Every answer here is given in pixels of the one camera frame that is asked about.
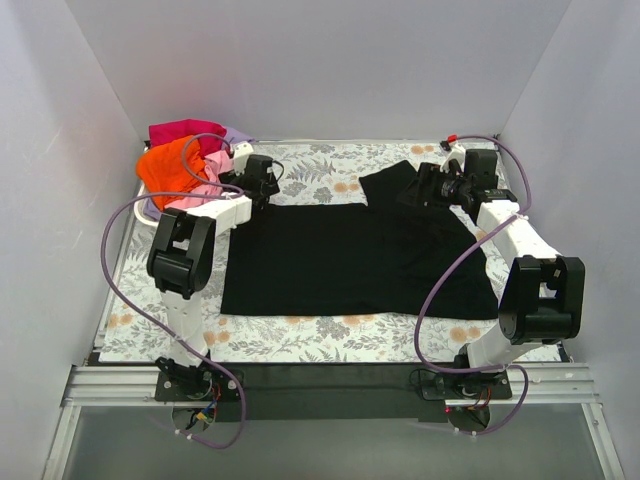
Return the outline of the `black t shirt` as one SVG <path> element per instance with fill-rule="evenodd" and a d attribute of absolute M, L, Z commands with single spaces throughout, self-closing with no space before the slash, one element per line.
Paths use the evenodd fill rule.
<path fill-rule="evenodd" d="M 221 311 L 416 315 L 474 235 L 450 210 L 398 201 L 407 161 L 360 178 L 365 203 L 269 205 L 231 234 Z"/>

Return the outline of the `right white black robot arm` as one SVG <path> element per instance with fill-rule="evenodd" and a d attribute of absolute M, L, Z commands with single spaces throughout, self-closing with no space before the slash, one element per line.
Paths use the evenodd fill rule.
<path fill-rule="evenodd" d="M 509 264 L 498 307 L 498 321 L 467 344 L 451 367 L 428 363 L 428 369 L 452 375 L 454 389 L 475 397 L 489 384 L 490 372 L 505 370 L 522 355 L 577 336 L 581 326 L 586 268 L 577 257 L 561 255 L 529 223 L 527 204 L 519 204 L 498 186 L 498 153 L 491 149 L 453 147 L 441 165 L 423 163 L 399 196 L 416 207 L 459 206 L 485 237 L 464 251 L 429 292 L 439 289 L 481 245 L 492 242 Z"/>

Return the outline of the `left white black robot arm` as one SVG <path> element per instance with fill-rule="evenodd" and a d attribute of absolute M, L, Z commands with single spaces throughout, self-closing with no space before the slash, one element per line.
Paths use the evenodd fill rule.
<path fill-rule="evenodd" d="M 166 308 L 167 326 L 176 334 L 170 353 L 156 360 L 160 371 L 193 400 L 205 398 L 213 377 L 203 359 L 209 347 L 204 338 L 201 314 L 202 290 L 209 282 L 216 237 L 248 222 L 255 210 L 264 208 L 279 192 L 278 161 L 251 154 L 235 160 L 224 174 L 242 196 L 225 193 L 195 207 L 168 208 L 162 213 L 147 261 Z"/>

